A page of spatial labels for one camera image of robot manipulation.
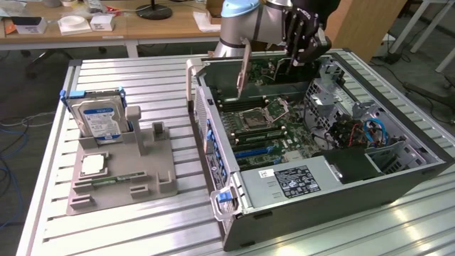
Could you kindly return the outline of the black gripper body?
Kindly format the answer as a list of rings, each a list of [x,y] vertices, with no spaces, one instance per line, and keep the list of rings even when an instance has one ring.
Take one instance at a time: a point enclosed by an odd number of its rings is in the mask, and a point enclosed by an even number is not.
[[[327,28],[327,20],[338,9],[341,0],[293,0],[293,10],[305,23],[318,20],[323,30]]]

